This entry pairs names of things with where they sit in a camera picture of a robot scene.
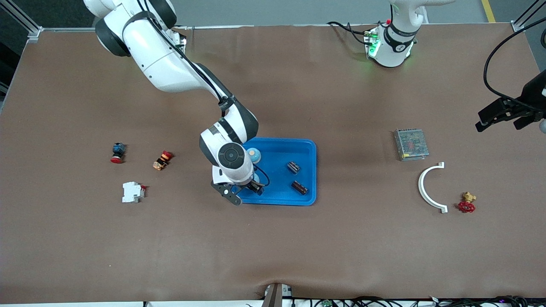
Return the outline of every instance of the white robotic arm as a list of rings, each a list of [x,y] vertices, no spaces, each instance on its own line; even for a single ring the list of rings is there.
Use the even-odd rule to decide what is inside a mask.
[[[413,39],[424,21],[422,7],[444,5],[455,0],[389,0],[393,17],[365,34],[369,57],[385,67],[396,67],[410,55]]]
[[[258,133],[256,117],[203,65],[191,62],[177,44],[179,34],[170,0],[84,0],[89,10],[103,17],[96,24],[101,44],[117,56],[131,56],[152,84],[165,92],[202,88],[218,98],[222,117],[199,138],[212,163],[212,183],[222,196],[239,205],[232,186],[261,194],[254,181],[254,165],[242,144]]]

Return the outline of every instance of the brown table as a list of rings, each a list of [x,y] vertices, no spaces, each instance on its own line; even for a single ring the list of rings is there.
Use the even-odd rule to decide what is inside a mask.
[[[259,136],[316,142],[308,208],[236,207],[210,187],[198,146],[219,117],[208,92],[156,90],[93,33],[42,33],[0,117],[0,303],[250,299],[272,282],[300,297],[545,296],[544,135],[474,128],[496,98],[483,63],[511,32],[424,26],[394,69],[329,27],[190,33],[188,56],[256,114]],[[518,95],[537,73],[518,36],[490,80]],[[422,128],[430,157],[397,161],[397,128]],[[158,172],[163,150],[176,157]],[[426,188],[448,214],[417,189],[439,161]],[[127,181],[150,186],[141,203],[121,203]],[[465,191],[478,197],[472,214],[453,207]]]

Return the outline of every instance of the yellow tape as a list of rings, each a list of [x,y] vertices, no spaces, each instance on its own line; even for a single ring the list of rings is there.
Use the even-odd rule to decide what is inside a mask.
[[[485,16],[487,16],[488,22],[496,22],[495,17],[493,16],[493,11],[491,10],[491,5],[489,5],[489,0],[482,0],[483,9],[485,10]]]

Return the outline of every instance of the metal post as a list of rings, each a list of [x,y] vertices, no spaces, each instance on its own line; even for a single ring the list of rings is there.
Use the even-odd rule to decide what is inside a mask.
[[[8,14],[13,17],[23,28],[28,31],[28,41],[35,43],[38,41],[38,35],[42,31],[42,27],[38,26],[34,20],[28,17],[23,10],[21,10],[11,0],[0,0],[0,7],[2,7]]]
[[[525,23],[527,20],[529,20],[531,17],[536,14],[543,6],[546,5],[546,0],[535,0],[531,6],[529,6],[521,16],[519,16],[516,20],[512,21],[512,28],[514,28],[515,31],[521,30],[523,27],[525,27]]]

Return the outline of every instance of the blue tray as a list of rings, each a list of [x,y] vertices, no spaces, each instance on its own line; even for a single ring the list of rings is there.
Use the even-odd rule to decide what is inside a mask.
[[[307,139],[253,138],[243,144],[245,149],[256,148],[262,154],[258,166],[264,170],[271,184],[261,196],[244,189],[238,196],[243,203],[267,205],[310,206],[317,199],[317,146]],[[300,171],[294,175],[286,164],[294,161]],[[260,182],[267,179],[258,170]],[[300,194],[290,185],[296,180],[308,189]]]

